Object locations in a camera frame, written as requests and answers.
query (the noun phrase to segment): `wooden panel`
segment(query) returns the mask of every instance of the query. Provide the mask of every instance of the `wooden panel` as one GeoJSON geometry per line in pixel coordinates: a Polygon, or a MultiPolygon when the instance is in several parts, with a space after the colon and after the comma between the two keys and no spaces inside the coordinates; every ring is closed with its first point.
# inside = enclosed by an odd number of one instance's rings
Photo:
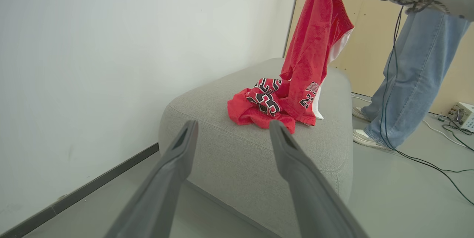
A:
{"type": "MultiPolygon", "coordinates": [[[[400,6],[379,0],[343,0],[355,25],[339,57],[330,65],[342,69],[352,83],[352,91],[372,96],[384,79],[382,71],[390,54],[393,31],[400,6]]],[[[296,1],[291,34],[301,14],[304,0],[296,1]]],[[[447,113],[457,101],[474,104],[474,30],[462,40],[430,111],[447,113]]]]}

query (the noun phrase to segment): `white sneaker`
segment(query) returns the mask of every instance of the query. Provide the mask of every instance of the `white sneaker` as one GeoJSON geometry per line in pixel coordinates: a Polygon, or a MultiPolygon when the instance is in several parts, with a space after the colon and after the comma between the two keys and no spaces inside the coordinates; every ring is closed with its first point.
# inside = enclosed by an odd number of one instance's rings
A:
{"type": "Polygon", "coordinates": [[[375,142],[372,138],[370,138],[364,130],[356,130],[352,131],[352,136],[354,137],[354,142],[358,143],[359,145],[365,145],[366,147],[374,147],[384,150],[392,150],[388,147],[385,147],[377,142],[375,142]]]}
{"type": "Polygon", "coordinates": [[[354,117],[361,118],[361,119],[366,120],[366,121],[370,121],[369,118],[366,118],[366,116],[364,116],[364,115],[362,114],[361,108],[353,107],[353,108],[352,108],[352,115],[353,115],[354,117]]]}

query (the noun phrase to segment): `gray fabric upholstery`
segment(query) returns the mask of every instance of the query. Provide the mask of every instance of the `gray fabric upholstery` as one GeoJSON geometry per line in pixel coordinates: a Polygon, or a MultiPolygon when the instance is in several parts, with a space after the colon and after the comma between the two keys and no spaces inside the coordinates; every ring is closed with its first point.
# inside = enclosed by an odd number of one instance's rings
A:
{"type": "MultiPolygon", "coordinates": [[[[188,180],[283,238],[299,237],[288,184],[278,174],[268,130],[236,125],[227,101],[260,78],[279,78],[283,58],[270,59],[174,99],[163,113],[159,144],[165,150],[187,120],[199,121],[188,180]]],[[[296,124],[296,141],[342,200],[352,186],[351,91],[342,72],[329,68],[320,97],[324,120],[296,124]]]]}

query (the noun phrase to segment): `power supply box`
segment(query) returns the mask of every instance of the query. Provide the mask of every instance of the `power supply box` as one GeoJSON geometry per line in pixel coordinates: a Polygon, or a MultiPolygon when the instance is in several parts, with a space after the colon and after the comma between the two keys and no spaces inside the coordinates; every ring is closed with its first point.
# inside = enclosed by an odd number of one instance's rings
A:
{"type": "Polygon", "coordinates": [[[461,128],[474,132],[474,105],[458,102],[447,116],[451,120],[457,121],[461,128]]]}

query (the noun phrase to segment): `jeans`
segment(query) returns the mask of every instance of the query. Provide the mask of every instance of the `jeans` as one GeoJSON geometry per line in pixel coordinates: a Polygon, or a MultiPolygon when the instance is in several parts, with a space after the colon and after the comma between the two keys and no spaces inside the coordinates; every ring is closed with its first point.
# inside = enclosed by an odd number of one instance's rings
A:
{"type": "Polygon", "coordinates": [[[364,129],[367,135],[381,145],[387,146],[382,137],[387,134],[393,147],[401,145],[412,134],[428,113],[433,100],[456,53],[469,22],[449,16],[433,9],[410,13],[396,40],[398,76],[395,80],[395,54],[385,65],[382,82],[369,106],[362,113],[371,120],[364,129]],[[387,93],[384,101],[386,84],[387,93]],[[384,111],[381,131],[382,102],[384,106],[391,91],[391,97],[384,111]]]}

